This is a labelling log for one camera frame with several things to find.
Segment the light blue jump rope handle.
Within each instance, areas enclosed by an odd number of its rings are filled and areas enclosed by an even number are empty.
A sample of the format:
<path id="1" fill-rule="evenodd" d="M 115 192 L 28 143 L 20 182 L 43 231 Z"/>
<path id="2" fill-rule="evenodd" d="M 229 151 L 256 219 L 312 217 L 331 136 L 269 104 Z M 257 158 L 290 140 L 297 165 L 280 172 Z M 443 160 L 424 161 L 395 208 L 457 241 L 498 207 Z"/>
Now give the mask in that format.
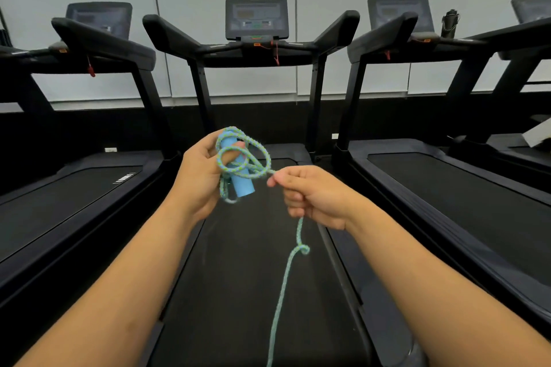
<path id="1" fill-rule="evenodd" d="M 234 162 L 223 164 L 222 156 L 231 151 L 237 142 L 246 142 L 245 134 L 236 127 L 228 127 L 218 136 L 216 150 L 219 168 L 221 169 L 220 196 L 228 203 L 234 203 L 234 199 L 229 197 L 229 187 L 232 186 L 238 198 L 254 193 L 252 180 L 247 168 L 241 169 L 248 160 L 246 155 L 239 154 Z"/>

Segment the person's right forearm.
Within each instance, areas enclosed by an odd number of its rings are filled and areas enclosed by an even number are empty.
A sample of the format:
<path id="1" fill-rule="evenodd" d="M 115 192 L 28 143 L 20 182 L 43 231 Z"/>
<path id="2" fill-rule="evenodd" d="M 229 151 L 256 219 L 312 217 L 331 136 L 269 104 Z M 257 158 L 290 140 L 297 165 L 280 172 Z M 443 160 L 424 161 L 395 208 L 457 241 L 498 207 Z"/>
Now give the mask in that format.
<path id="1" fill-rule="evenodd" d="M 431 362 L 439 367 L 551 367 L 551 343 L 388 214 L 360 206 L 348 214 L 347 229 Z"/>

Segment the person's right hand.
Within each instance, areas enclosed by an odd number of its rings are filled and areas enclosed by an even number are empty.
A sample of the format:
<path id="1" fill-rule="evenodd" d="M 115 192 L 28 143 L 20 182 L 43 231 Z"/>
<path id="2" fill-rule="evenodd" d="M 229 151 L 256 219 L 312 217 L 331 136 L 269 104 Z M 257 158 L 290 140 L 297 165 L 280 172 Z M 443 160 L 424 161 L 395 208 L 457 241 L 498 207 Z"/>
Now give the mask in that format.
<path id="1" fill-rule="evenodd" d="M 346 230 L 366 205 L 366 198 L 335 176 L 314 165 L 285 167 L 273 175 L 295 176 L 294 191 L 307 197 L 309 204 L 286 204 L 294 218 L 308 217 L 336 230 Z"/>

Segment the person's left hand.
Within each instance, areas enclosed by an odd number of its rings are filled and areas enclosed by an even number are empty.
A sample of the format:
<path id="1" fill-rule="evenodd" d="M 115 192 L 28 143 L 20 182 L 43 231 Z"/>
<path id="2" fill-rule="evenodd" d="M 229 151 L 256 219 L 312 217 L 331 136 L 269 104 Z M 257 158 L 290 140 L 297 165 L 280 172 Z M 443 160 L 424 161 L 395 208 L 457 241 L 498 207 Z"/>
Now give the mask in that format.
<path id="1" fill-rule="evenodd" d="M 221 169 L 216 143 L 223 132 L 206 135 L 183 154 L 174 184 L 163 201 L 185 226 L 193 227 L 206 218 L 219 201 Z"/>

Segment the person's left forearm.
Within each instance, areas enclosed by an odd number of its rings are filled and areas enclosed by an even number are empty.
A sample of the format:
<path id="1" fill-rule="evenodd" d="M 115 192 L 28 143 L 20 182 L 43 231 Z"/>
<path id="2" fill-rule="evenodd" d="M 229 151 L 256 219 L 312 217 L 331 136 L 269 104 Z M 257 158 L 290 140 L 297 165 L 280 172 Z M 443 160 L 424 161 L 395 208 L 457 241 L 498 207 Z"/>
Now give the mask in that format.
<path id="1" fill-rule="evenodd" d="M 165 201 L 13 367 L 136 367 L 197 221 Z"/>

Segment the black treadmill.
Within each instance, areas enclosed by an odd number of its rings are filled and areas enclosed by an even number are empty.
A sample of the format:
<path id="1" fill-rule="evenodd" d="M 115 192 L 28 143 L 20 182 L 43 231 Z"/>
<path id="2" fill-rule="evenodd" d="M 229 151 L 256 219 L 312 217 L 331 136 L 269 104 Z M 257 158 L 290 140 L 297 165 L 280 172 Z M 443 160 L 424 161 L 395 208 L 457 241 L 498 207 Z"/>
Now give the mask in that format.
<path id="1" fill-rule="evenodd" d="M 472 91 L 489 59 L 525 46 L 531 28 L 551 28 L 551 18 L 446 39 L 434 30 L 428 0 L 368 0 L 368 11 L 371 30 L 347 48 L 351 67 L 334 170 L 551 341 L 551 194 L 424 141 L 350 139 L 368 64 L 461 60 L 431 130 L 442 135 L 455 101 Z"/>
<path id="2" fill-rule="evenodd" d="M 476 167 L 518 181 L 551 194 L 551 141 L 532 147 L 520 132 L 498 134 L 495 129 L 512 129 L 515 121 L 526 125 L 520 93 L 542 60 L 551 60 L 551 28 L 532 27 L 525 46 L 513 45 L 499 51 L 508 60 L 505 71 L 491 93 L 486 109 L 474 118 L 465 135 L 451 138 L 448 154 Z"/>
<path id="3" fill-rule="evenodd" d="M 217 124 L 205 68 L 312 65 L 305 134 L 265 118 L 250 138 L 251 164 L 310 165 L 328 55 L 353 40 L 360 13 L 346 10 L 315 40 L 288 42 L 287 0 L 226 0 L 224 44 L 202 44 L 159 15 L 143 17 L 155 48 L 187 61 L 207 133 Z M 395 303 L 346 232 L 291 218 L 263 169 L 254 193 L 232 186 L 193 229 L 160 318 L 152 367 L 428 367 Z"/>
<path id="4" fill-rule="evenodd" d="M 0 89 L 14 97 L 45 136 L 45 158 L 57 171 L 0 196 L 0 326 L 25 308 L 25 294 L 60 259 L 134 202 L 173 169 L 177 150 L 152 71 L 155 50 L 129 39 L 129 2 L 70 3 L 65 17 L 52 18 L 60 41 L 45 49 L 0 46 Z M 159 148 L 96 153 L 65 160 L 69 141 L 33 74 L 130 73 Z"/>

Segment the black water bottle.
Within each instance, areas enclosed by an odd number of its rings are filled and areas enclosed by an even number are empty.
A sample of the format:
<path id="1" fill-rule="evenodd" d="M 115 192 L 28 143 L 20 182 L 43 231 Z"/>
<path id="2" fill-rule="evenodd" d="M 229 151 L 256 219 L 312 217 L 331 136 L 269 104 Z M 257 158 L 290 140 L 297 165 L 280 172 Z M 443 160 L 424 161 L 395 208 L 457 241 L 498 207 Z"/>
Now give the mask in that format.
<path id="1" fill-rule="evenodd" d="M 446 39 L 454 39 L 456 28 L 460 19 L 460 14 L 457 10 L 451 9 L 442 17 L 441 37 Z"/>

